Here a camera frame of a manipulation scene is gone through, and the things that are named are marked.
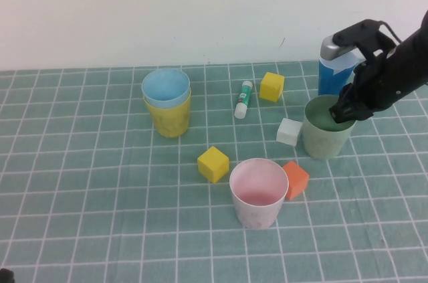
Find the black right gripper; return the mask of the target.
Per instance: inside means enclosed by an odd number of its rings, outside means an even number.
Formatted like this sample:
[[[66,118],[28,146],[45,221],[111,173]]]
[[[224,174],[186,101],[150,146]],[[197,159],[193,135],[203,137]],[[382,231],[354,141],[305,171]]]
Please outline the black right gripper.
[[[357,67],[354,80],[329,108],[337,124],[364,121],[411,93],[411,52],[397,47],[381,60]]]

